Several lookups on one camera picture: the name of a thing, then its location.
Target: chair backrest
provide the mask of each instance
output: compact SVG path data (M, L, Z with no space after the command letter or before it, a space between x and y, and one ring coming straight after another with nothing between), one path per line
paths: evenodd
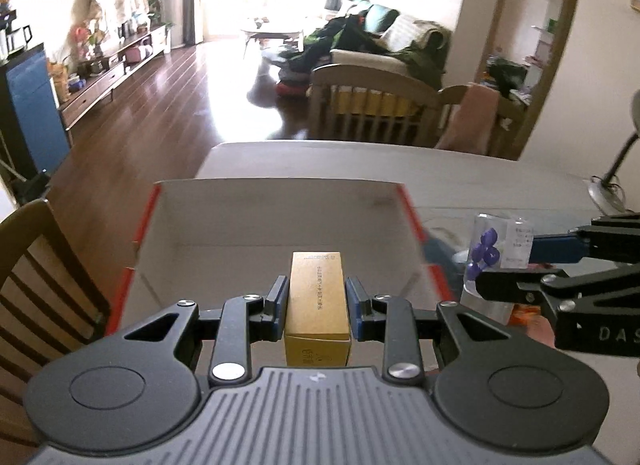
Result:
M104 334L108 301L60 231L46 200L0 223L0 460L36 446L22 408L26 382L50 361Z
M438 92L440 109L438 115L438 132L441 135L449 123L456 107L462 102L468 86L449 86ZM524 124L525 112L509 99L500 97L494 128L489 140L488 156L506 158L519 129Z
M308 138L431 147L437 106L436 90L417 79L330 64L311 75Z

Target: white lettering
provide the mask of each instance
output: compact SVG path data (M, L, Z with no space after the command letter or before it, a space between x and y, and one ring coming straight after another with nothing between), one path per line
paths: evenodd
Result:
M611 330L609 328L607 328L606 326L600 327L600 335L598 336L600 340L608 340L610 335Z

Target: purple ball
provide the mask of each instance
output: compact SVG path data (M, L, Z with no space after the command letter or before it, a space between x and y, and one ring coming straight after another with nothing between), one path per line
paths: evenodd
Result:
M466 264L466 278L470 281L475 281L476 277L482 273L482 268L477 263Z
M495 247L489 247L486 249L483 259L487 265L493 267L500 259L500 251Z
M478 243L478 245L476 245L471 250L471 260L474 263L479 263L480 261L482 261L482 257L484 256L485 250L486 250L486 247L482 245L482 243Z
M485 247L493 247L498 240L498 233L493 227L487 230L482 236L480 236L480 242Z

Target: wooden drawer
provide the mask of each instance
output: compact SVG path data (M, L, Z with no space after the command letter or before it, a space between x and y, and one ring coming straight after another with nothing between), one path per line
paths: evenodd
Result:
M122 77L124 77L124 63L119 63L80 93L62 110L62 121L65 127L70 128L96 103L103 93L114 86Z
M166 27L161 26L151 32L151 46L154 48L154 55L159 54L166 46Z

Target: blue panel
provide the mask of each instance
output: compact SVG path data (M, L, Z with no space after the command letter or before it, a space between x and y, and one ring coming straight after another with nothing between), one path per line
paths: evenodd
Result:
M49 78L34 88L30 95L15 99L15 113L24 141L38 172L55 171L66 154L69 143L53 100Z
M38 52L11 68L6 74L6 80L14 102L28 97L42 84L49 82L47 58L44 52Z

